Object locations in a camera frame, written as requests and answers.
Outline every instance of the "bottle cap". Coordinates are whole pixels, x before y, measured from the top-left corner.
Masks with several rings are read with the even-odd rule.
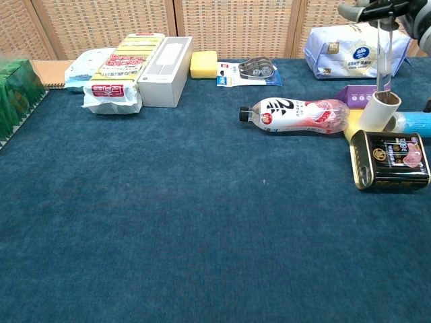
[[[248,122],[248,112],[250,108],[248,106],[242,106],[240,108],[240,121]]]

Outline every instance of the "blue carpet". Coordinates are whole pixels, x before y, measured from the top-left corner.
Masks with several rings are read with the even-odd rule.
[[[402,111],[431,94],[411,61]],[[0,151],[0,321],[430,322],[431,188],[360,192],[342,135],[238,121],[374,81],[276,63],[283,87],[189,79],[177,109],[131,116],[52,91]]]

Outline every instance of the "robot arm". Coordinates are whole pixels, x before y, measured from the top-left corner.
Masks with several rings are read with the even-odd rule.
[[[345,3],[338,6],[338,12],[353,22],[383,20],[384,29],[396,30],[393,19],[399,17],[406,32],[418,40],[419,47],[431,55],[431,0],[357,0],[354,6]]]

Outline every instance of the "black tin can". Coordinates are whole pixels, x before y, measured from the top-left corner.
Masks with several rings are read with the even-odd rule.
[[[350,141],[355,184],[360,190],[417,190],[430,183],[430,168],[417,133],[358,131]]]

